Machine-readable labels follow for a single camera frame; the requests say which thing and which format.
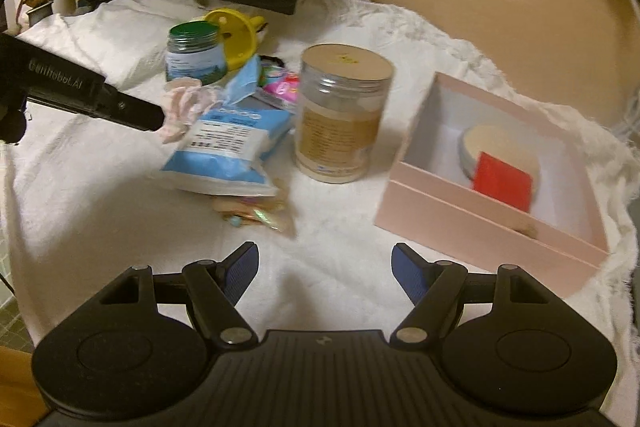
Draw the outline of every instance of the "white pot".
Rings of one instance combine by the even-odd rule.
[[[76,0],[53,0],[53,13],[63,16],[73,15],[76,11]]]

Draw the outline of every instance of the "cardboard box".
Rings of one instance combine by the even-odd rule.
[[[508,129],[538,156],[530,214],[471,189],[458,142],[478,124]],[[375,224],[488,271],[517,264],[561,297],[607,257],[593,189],[566,134],[543,115],[442,73],[398,153]]]

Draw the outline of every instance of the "green lid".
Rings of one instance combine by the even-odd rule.
[[[169,36],[177,39],[210,38],[218,33],[218,26],[207,21],[193,21],[178,24],[169,31]]]

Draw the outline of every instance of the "black pot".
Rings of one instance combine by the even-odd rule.
[[[29,18],[29,28],[33,28],[38,22],[43,20],[49,15],[53,14],[53,1],[46,2],[41,4],[36,8],[32,8],[27,12],[27,17]]]

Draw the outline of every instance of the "flower pot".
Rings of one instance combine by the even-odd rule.
[[[46,2],[41,4],[37,8],[33,8],[27,12],[27,17],[29,17],[29,28],[33,28],[38,22],[43,20],[49,15],[53,13],[53,1]]]
[[[53,0],[53,13],[68,17],[76,11],[76,0]]]

